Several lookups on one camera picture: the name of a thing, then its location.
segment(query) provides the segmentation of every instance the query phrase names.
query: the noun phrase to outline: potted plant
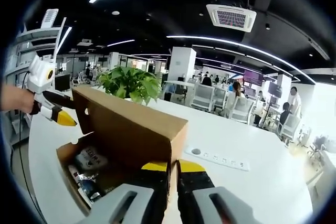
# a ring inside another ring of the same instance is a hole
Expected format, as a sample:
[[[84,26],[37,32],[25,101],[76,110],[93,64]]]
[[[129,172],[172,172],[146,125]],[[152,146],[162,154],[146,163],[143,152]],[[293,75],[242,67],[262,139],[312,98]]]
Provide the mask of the potted plant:
[[[98,82],[107,94],[123,99],[131,98],[136,103],[144,101],[146,105],[151,98],[156,101],[160,92],[156,76],[137,68],[116,67],[102,73]]]

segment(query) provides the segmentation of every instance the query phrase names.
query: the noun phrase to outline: white shelving unit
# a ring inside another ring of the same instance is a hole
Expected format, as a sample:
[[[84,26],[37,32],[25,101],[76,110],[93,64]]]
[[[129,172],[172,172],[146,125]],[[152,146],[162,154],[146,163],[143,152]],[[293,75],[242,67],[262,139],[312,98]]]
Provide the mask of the white shelving unit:
[[[18,77],[22,73],[28,71],[30,62],[20,64],[21,55],[28,54],[31,52],[43,52],[44,50],[53,50],[53,58],[51,59],[54,63],[56,63],[56,55],[59,47],[60,36],[65,24],[66,18],[63,19],[60,27],[47,27],[47,28],[39,28],[30,31],[25,31],[18,35],[14,41],[13,50],[16,50],[17,53],[17,61],[16,67],[13,69],[6,69],[5,72],[5,80],[7,84],[17,84]],[[30,45],[25,48],[22,48],[22,44],[37,42],[38,45]],[[19,115],[17,111],[8,111],[5,113],[5,116],[9,118],[11,125],[7,125],[7,127],[12,127],[12,137],[10,138],[10,144],[13,146],[14,144],[20,141],[19,139],[19,130],[21,130],[21,140],[29,137],[30,131],[30,121],[31,116],[27,114],[23,114],[23,118],[21,120],[22,128],[19,129]]]

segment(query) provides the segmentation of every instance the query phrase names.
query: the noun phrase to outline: open cardboard box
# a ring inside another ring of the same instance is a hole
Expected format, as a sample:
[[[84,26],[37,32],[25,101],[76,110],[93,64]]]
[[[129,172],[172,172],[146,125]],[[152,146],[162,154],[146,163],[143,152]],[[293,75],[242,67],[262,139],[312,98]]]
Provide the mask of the open cardboard box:
[[[86,146],[94,146],[109,164],[99,171],[96,182],[105,191],[115,188],[152,161],[168,162],[172,194],[176,190],[175,163],[180,158],[187,132],[187,120],[147,106],[105,94],[90,87],[72,90],[76,114],[85,136],[77,144],[57,149],[57,156],[76,202],[88,215],[90,208],[77,192],[68,165]]]

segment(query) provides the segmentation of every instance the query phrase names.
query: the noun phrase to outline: person's arm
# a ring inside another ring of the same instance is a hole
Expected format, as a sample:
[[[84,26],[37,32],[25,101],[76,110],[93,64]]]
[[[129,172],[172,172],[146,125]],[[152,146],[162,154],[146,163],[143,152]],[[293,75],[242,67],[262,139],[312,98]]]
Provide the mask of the person's arm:
[[[20,89],[11,85],[2,85],[1,111],[21,110],[30,113],[34,105],[34,94],[27,89]]]

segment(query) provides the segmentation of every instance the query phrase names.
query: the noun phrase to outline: woman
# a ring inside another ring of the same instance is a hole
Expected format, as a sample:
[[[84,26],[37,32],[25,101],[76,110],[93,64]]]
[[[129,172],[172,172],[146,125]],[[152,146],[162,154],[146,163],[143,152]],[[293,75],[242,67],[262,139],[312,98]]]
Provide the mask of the woman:
[[[244,97],[245,95],[240,91],[241,86],[239,82],[234,82],[232,84],[233,87],[233,92],[229,92],[229,95],[227,97],[227,101],[225,104],[225,111],[224,111],[224,116],[228,117],[230,110],[233,109],[233,106],[235,104],[236,97]]]

